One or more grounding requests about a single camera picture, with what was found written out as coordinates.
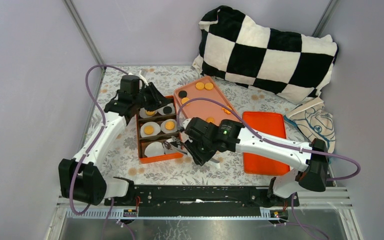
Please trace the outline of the metal serving tongs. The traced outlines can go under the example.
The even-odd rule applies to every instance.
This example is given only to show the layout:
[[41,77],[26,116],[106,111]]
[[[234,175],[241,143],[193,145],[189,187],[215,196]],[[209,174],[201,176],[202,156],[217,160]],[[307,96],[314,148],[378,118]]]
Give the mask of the metal serving tongs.
[[[192,158],[192,155],[187,151],[186,148],[184,148],[184,143],[178,137],[172,136],[171,139],[173,139],[174,141],[177,142],[177,144],[178,144],[178,153],[183,154],[185,157]],[[221,168],[221,163],[217,159],[211,158],[207,163],[209,165],[213,166],[216,169],[220,169]]]

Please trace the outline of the orange fish cookie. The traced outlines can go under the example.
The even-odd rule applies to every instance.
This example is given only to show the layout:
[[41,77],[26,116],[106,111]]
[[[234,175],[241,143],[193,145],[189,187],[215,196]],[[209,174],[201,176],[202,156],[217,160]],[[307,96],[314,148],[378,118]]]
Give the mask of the orange fish cookie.
[[230,115],[230,114],[232,113],[232,110],[233,110],[231,106],[222,107],[221,109],[222,109],[222,110],[224,111],[224,113],[227,114],[227,115]]

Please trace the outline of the orange cookie box with liners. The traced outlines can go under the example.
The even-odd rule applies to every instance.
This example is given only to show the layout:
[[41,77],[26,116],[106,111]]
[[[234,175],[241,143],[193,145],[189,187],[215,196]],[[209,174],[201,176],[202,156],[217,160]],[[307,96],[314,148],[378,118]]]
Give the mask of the orange cookie box with liners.
[[137,143],[138,143],[138,157],[139,161],[142,164],[150,164],[150,163],[156,163],[156,162],[162,162],[162,161],[168,161],[168,160],[174,160],[174,159],[179,159],[183,156],[183,154],[176,152],[176,153],[171,153],[171,154],[164,154],[160,156],[155,156],[155,157],[146,157],[144,155],[145,148],[153,142],[161,142],[163,143],[167,139],[171,139],[172,137],[177,137],[180,138],[180,132],[176,131],[174,133],[163,133],[160,131],[158,135],[155,136],[150,136],[150,137],[141,137],[140,135],[140,128],[143,124],[148,123],[148,122],[156,122],[159,125],[165,120],[168,119],[174,119],[177,121],[177,116],[176,116],[176,106],[175,106],[175,101],[174,97],[172,95],[169,95],[166,97],[167,99],[170,100],[170,103],[173,103],[175,113],[170,114],[170,115],[160,115],[158,112],[155,116],[149,117],[149,118],[140,118],[139,113],[136,117],[136,127],[137,127]]

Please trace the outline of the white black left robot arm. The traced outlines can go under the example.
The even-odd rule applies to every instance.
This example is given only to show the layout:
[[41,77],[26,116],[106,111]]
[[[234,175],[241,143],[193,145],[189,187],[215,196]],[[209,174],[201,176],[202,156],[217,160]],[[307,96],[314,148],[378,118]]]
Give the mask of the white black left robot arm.
[[140,110],[156,111],[170,100],[150,82],[140,86],[136,75],[124,75],[120,89],[105,105],[99,127],[83,148],[71,159],[58,165],[61,195],[72,206],[75,201],[99,205],[102,200],[116,198],[128,206],[135,200],[134,182],[123,177],[104,178],[100,169],[116,137]]

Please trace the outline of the pink cookie tray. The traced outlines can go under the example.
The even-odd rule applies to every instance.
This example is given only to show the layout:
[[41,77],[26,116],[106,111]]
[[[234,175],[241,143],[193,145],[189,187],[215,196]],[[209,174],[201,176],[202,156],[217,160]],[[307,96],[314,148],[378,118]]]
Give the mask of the pink cookie tray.
[[[195,87],[197,82],[202,82],[204,84],[212,83],[214,88],[212,90],[206,90],[205,88],[202,90],[197,90]],[[187,98],[189,98],[189,101],[185,104],[181,103],[181,98],[178,96],[179,91],[187,92]],[[184,120],[191,119],[193,117],[198,117],[202,120],[213,117],[215,120],[214,124],[217,126],[220,125],[222,120],[233,120],[236,122],[240,121],[235,116],[239,116],[240,114],[237,113],[225,94],[223,94],[222,90],[209,76],[202,77],[175,89],[173,97],[176,106],[177,125],[178,123],[182,123]],[[232,107],[231,114],[226,114],[222,110],[222,107],[226,108],[227,106]]]

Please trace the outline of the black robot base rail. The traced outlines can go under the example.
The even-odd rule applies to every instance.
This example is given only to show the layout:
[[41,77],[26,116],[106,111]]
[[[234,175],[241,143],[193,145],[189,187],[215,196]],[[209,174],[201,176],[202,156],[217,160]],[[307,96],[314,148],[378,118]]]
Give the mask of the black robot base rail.
[[297,196],[280,198],[266,186],[135,185],[114,199],[139,217],[256,217],[261,208],[299,204]]

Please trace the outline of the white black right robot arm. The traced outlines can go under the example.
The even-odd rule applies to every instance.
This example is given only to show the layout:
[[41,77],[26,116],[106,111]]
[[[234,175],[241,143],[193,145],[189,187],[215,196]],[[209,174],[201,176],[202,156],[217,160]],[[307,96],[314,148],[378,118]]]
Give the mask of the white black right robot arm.
[[267,201],[281,205],[301,190],[324,192],[327,185],[328,158],[322,140],[296,142],[261,133],[238,121],[224,119],[219,125],[193,117],[182,123],[188,136],[185,148],[197,165],[207,163],[216,152],[254,154],[275,160],[291,170],[275,177],[267,191]]

